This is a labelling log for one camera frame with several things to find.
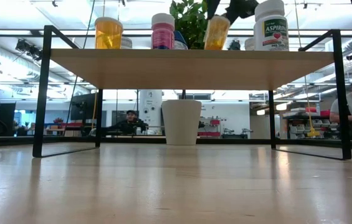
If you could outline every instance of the white planter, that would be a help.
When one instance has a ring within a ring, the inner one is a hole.
[[[202,103],[195,100],[167,100],[162,103],[166,143],[174,146],[196,144]]]

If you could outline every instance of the wooden shelf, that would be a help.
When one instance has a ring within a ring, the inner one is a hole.
[[[52,49],[102,89],[274,90],[333,63],[331,52]]]

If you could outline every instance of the man with cap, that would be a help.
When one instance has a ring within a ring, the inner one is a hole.
[[[123,134],[136,134],[136,129],[141,128],[141,131],[147,130],[147,124],[137,118],[136,111],[128,110],[126,112],[126,120],[110,126],[108,130],[119,129]]]

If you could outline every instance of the pink bottle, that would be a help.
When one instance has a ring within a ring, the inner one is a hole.
[[[152,49],[174,49],[174,17],[158,13],[152,17]]]

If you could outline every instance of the green leaves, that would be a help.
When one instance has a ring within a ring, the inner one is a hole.
[[[189,49],[204,48],[204,34],[207,26],[205,13],[206,1],[196,3],[194,0],[183,0],[182,3],[172,2],[169,9],[175,19],[175,29],[180,31]]]

